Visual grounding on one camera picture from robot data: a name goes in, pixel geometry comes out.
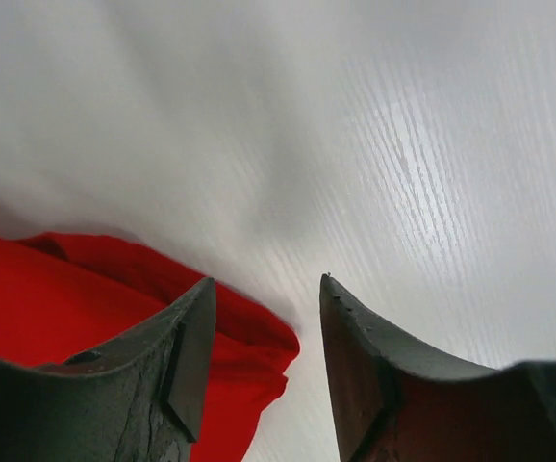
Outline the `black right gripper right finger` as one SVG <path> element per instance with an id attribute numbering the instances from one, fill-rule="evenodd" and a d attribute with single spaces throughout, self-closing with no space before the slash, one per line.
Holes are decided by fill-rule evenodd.
<path id="1" fill-rule="evenodd" d="M 556 361 L 494 370 L 433 347 L 320 280 L 343 461 L 556 461 Z"/>

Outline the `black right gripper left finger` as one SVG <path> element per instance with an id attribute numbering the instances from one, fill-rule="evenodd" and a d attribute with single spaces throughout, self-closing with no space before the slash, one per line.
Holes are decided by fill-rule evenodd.
<path id="1" fill-rule="evenodd" d="M 186 461 L 215 337 L 215 282 L 61 364 L 0 360 L 0 461 Z"/>

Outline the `red printed t shirt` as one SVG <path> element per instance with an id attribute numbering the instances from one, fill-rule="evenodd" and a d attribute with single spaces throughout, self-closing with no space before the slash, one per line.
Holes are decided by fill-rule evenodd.
<path id="1" fill-rule="evenodd" d="M 60 363 L 164 309 L 200 274 L 115 237 L 0 238 L 0 358 Z M 263 305 L 216 288 L 215 342 L 195 461 L 240 461 L 262 412 L 283 395 L 300 347 Z"/>

